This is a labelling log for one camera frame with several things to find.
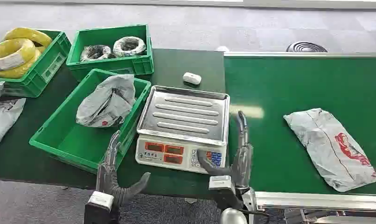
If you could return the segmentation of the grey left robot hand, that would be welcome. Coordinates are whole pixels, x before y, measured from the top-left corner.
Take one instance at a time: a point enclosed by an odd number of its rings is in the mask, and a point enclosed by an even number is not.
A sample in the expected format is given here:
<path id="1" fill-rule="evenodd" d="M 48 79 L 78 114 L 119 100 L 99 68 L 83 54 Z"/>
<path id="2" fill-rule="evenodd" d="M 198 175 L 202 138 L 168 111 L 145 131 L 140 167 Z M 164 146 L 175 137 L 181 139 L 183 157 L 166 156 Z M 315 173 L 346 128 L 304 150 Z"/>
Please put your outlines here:
<path id="1" fill-rule="evenodd" d="M 118 152 L 121 132 L 116 131 L 110 139 L 109 145 L 105 152 L 104 161 L 99 164 L 97 169 L 96 190 L 109 194 L 114 197 L 113 205 L 120 207 L 129 202 L 135 195 L 144 190 L 148 184 L 151 173 L 145 172 L 140 180 L 128 188 L 122 188 L 118 184 L 116 172 L 116 154 Z"/>

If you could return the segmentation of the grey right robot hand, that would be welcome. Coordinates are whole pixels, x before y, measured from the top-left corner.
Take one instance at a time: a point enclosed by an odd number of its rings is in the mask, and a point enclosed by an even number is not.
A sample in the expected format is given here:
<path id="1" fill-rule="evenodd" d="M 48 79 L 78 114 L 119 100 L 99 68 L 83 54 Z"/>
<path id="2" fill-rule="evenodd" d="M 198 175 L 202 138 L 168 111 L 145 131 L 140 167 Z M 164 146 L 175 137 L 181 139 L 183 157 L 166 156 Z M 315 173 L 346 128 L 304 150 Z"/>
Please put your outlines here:
<path id="1" fill-rule="evenodd" d="M 237 122 L 239 127 L 238 149 L 236 150 L 234 161 L 230 167 L 217 168 L 215 164 L 207 158 L 206 152 L 202 149 L 197 150 L 197 158 L 200 165 L 209 175 L 228 175 L 238 189 L 248 189 L 251 176 L 253 146 L 249 142 L 247 119 L 242 111 L 238 111 L 237 113 Z"/>

